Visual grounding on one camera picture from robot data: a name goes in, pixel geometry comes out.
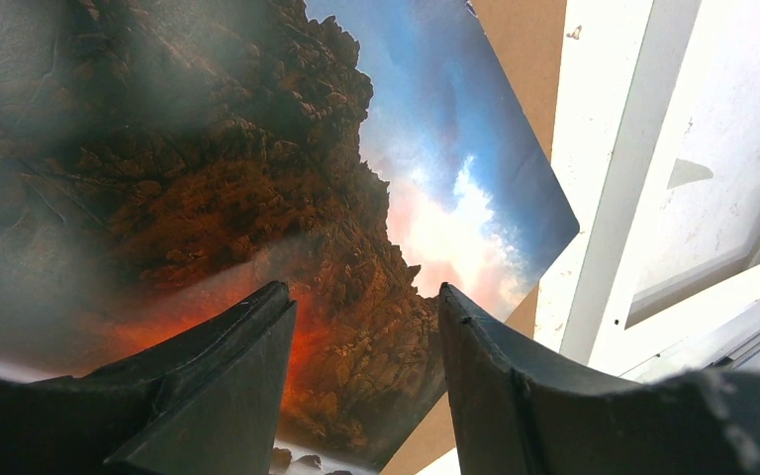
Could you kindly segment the brown cardboard backing board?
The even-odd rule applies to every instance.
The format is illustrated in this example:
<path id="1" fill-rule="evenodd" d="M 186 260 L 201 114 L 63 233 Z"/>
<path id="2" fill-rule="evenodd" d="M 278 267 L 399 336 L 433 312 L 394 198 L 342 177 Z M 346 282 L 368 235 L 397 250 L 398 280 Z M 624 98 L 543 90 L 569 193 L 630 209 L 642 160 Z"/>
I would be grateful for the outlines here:
<path id="1" fill-rule="evenodd" d="M 565 1 L 475 1 L 480 23 L 550 158 L 563 47 Z M 443 395 L 384 467 L 384 474 L 418 474 L 436 461 L 439 474 L 457 469 L 448 397 Z"/>

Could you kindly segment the white picture frame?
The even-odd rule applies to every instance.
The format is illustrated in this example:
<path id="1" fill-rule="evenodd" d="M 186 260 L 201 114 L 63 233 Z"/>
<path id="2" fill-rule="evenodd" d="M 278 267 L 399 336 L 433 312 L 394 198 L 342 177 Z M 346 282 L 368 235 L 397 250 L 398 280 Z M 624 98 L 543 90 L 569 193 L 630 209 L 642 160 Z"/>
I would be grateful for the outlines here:
<path id="1" fill-rule="evenodd" d="M 539 341 L 648 382 L 760 330 L 760 1 L 568 2 L 552 165 Z"/>

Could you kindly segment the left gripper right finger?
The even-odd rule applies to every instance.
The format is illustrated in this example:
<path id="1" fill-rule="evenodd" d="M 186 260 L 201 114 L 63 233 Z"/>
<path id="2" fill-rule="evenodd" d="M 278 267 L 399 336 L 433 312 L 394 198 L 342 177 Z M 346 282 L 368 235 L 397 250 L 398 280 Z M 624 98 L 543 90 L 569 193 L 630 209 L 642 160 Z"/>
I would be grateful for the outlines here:
<path id="1" fill-rule="evenodd" d="M 516 332 L 450 284 L 438 325 L 464 474 L 760 474 L 760 371 L 635 383 Z"/>

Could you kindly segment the landscape photo print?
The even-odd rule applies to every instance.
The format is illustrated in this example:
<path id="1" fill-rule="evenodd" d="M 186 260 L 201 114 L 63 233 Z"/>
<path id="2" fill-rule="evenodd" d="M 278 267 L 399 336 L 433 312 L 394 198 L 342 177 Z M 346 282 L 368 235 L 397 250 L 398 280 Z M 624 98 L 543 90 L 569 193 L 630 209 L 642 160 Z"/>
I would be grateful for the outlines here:
<path id="1" fill-rule="evenodd" d="M 270 281 L 271 472 L 377 474 L 579 230 L 467 1 L 0 1 L 0 377 L 82 375 Z"/>

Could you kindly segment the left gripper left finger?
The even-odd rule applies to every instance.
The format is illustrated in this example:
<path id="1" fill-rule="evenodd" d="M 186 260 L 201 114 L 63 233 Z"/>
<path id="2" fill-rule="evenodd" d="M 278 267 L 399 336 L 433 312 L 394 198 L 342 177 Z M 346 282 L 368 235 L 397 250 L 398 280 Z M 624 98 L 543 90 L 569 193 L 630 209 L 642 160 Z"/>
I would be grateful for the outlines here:
<path id="1" fill-rule="evenodd" d="M 264 474 L 298 305 L 270 282 L 86 376 L 0 379 L 0 474 Z"/>

